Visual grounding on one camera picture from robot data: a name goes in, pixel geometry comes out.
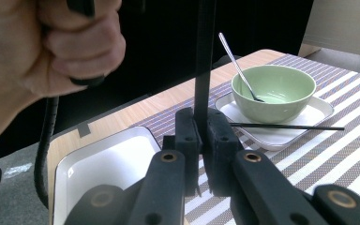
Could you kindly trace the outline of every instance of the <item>screw hole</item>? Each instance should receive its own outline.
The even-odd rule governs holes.
[[[159,214],[152,213],[145,216],[145,223],[148,225],[158,225],[162,217]]]
[[[262,160],[262,158],[259,155],[256,155],[254,153],[246,153],[244,155],[244,159],[246,161],[251,161],[251,162],[259,162]]]
[[[113,194],[110,193],[109,191],[100,191],[99,193],[96,193],[90,203],[97,207],[97,208],[100,208],[100,207],[104,207],[106,206],[107,204],[109,204],[110,202],[113,201]]]
[[[308,225],[308,219],[306,219],[303,215],[300,214],[291,214],[291,220],[296,225]]]
[[[339,190],[331,190],[328,192],[328,197],[330,201],[333,203],[344,207],[344,208],[355,208],[356,201],[348,194],[339,191]]]
[[[164,162],[173,162],[177,160],[177,156],[172,153],[163,154],[160,159]]]

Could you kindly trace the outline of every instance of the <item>metal spoon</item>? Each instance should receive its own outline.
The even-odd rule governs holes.
[[[235,58],[233,57],[233,53],[230,50],[229,45],[227,44],[226,38],[224,37],[224,35],[222,33],[218,33],[218,37],[221,40],[221,43],[223,44],[224,49],[226,50],[227,54],[230,56],[231,61],[233,62],[233,64],[235,65],[236,70],[238,71],[239,76],[241,77],[242,81],[244,81],[244,83],[247,85],[247,88],[249,88],[250,94],[252,94],[252,97],[255,101],[260,101],[260,102],[264,102],[263,100],[259,99],[258,97],[255,96],[255,94],[253,93],[252,88],[250,87],[247,79],[244,76],[244,73],[242,72],[241,68],[238,66],[238,64],[235,61]]]

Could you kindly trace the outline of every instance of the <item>white saucer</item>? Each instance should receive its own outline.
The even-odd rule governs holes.
[[[230,120],[236,123],[250,122],[236,106],[233,93],[219,98],[216,101],[216,109],[223,112]],[[294,120],[286,125],[316,126],[327,120],[334,112],[332,105],[326,101],[312,97],[306,108]],[[280,128],[251,128],[240,127],[239,130],[254,141],[261,148],[269,151],[280,151],[294,143],[308,130],[303,129],[280,129]]]

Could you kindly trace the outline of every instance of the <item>dark background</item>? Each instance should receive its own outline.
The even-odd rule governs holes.
[[[119,11],[124,62],[99,87],[60,97],[55,134],[195,76],[199,1],[146,0],[143,13],[141,0],[129,1]],[[217,0],[216,34],[240,56],[261,49],[298,54],[312,2]],[[216,34],[212,62],[225,55]],[[44,111],[43,99],[15,118],[0,136],[0,157],[38,142]]]

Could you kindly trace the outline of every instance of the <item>striped placemat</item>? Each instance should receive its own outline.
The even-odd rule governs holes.
[[[345,131],[311,130],[297,142],[278,152],[266,151],[235,130],[246,149],[264,152],[296,187],[312,193],[322,184],[337,184],[360,195],[360,74],[331,67],[294,55],[284,55],[271,62],[301,69],[317,83],[315,97],[324,99],[335,108],[333,116],[322,126],[345,127]],[[211,90],[209,106],[230,93],[226,82]],[[193,98],[153,115],[135,126],[151,130],[162,145],[164,135],[174,134],[174,114],[193,106]],[[209,193],[203,161],[200,160],[199,184],[202,196],[186,198],[186,218],[191,224],[235,224],[229,198]]]

